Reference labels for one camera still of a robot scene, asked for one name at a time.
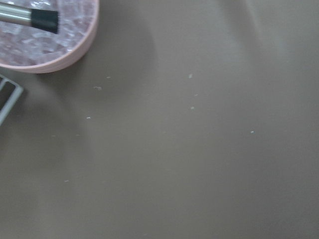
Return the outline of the metal rack at corner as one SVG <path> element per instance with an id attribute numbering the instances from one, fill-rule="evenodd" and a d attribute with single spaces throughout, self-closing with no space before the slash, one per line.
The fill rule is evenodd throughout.
<path id="1" fill-rule="evenodd" d="M 0 76 L 0 124 L 2 125 L 15 103 L 22 95 L 24 88 L 9 78 Z"/>

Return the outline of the black handled metal tool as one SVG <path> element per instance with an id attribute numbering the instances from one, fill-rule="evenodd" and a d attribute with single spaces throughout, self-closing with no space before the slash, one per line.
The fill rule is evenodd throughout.
<path id="1" fill-rule="evenodd" d="M 54 34 L 59 32 L 59 12 L 0 3 L 1 22 L 33 27 Z"/>

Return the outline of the pink ice bowl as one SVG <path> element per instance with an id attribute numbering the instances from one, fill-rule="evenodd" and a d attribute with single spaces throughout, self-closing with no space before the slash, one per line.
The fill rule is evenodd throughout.
<path id="1" fill-rule="evenodd" d="M 98 26 L 98 0 L 9 0 L 8 4 L 59 13 L 54 34 L 29 26 L 1 22 L 0 65 L 26 73 L 62 70 L 86 54 Z"/>

